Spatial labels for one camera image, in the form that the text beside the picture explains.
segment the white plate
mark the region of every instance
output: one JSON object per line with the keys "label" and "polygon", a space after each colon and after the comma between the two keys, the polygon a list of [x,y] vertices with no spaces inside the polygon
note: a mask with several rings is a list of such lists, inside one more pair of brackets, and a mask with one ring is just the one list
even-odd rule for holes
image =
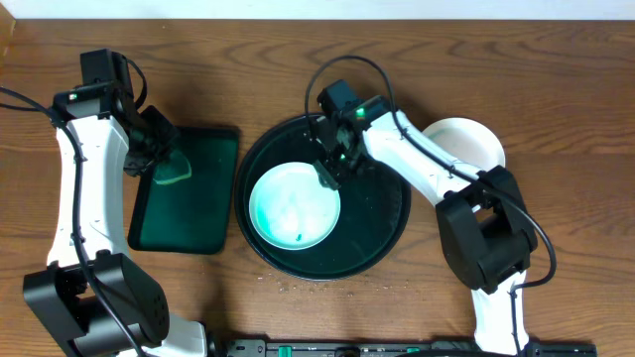
{"label": "white plate", "polygon": [[249,197],[249,217],[269,244],[287,250],[321,242],[339,218],[339,192],[319,184],[306,163],[278,165],[262,175]]}
{"label": "white plate", "polygon": [[471,119],[447,118],[433,123],[424,135],[457,159],[490,171],[505,167],[505,152],[496,135]]}

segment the green object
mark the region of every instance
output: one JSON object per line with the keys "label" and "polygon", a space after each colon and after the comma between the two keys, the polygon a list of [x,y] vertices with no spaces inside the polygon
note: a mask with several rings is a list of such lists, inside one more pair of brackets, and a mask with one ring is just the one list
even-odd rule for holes
{"label": "green object", "polygon": [[157,184],[172,184],[191,178],[190,160],[181,150],[174,149],[167,160],[158,163],[152,180]]}
{"label": "green object", "polygon": [[[214,254],[227,235],[238,135],[226,129],[179,129],[175,166],[160,173],[156,166],[141,176],[128,244],[141,251]],[[189,178],[157,182],[168,178],[158,174],[182,173],[187,162]]]}
{"label": "green object", "polygon": [[291,346],[280,346],[278,347],[278,357],[291,357],[292,351]]}

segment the green sponge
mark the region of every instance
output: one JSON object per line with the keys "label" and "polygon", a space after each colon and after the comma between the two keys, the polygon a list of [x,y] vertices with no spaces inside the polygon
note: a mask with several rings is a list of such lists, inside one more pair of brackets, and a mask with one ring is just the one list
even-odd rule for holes
{"label": "green sponge", "polygon": [[191,178],[190,160],[178,149],[172,150],[167,160],[157,164],[153,176],[153,180],[162,185],[189,178]]}

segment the green tray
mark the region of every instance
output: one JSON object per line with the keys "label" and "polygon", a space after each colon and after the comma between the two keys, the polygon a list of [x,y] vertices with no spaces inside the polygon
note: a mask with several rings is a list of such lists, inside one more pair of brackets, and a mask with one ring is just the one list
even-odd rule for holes
{"label": "green tray", "polygon": [[238,133],[179,128],[175,146],[190,160],[191,178],[160,185],[145,172],[128,232],[134,250],[215,254],[227,235]]}

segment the white bowl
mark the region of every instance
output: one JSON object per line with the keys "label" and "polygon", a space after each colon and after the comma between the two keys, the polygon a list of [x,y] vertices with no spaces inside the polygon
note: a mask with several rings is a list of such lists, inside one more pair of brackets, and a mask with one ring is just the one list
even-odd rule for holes
{"label": "white bowl", "polygon": [[249,217],[269,244],[287,250],[321,242],[339,218],[339,192],[319,184],[306,163],[278,165],[262,175],[249,197]]}

